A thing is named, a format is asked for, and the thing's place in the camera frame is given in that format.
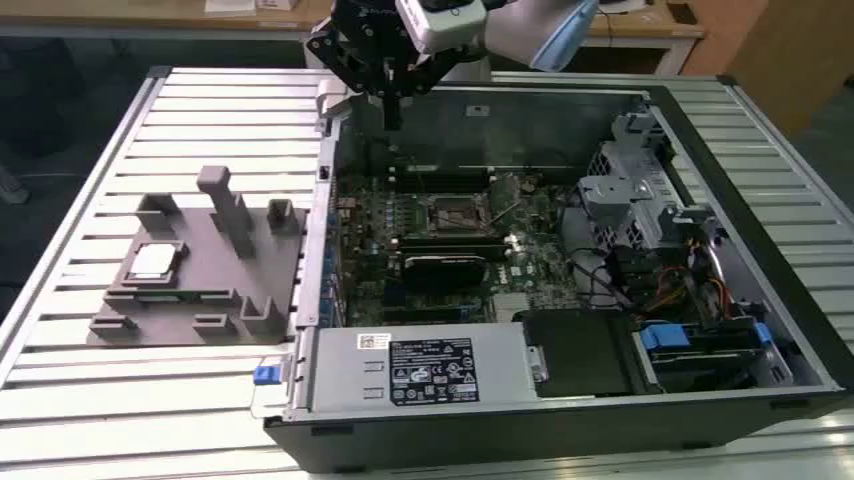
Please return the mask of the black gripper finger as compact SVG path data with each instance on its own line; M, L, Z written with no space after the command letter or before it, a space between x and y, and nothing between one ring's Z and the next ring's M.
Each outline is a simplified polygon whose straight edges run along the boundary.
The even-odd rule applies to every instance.
M396 61L392 72L392 130L396 131L403 124L403 99L425 94L437 84L448 72L448 51L429 55L420 62L415 58Z
M383 127L395 130L395 88L385 57L372 28L343 34L336 27L320 27L307 40L309 52L355 93L373 97L383 112Z

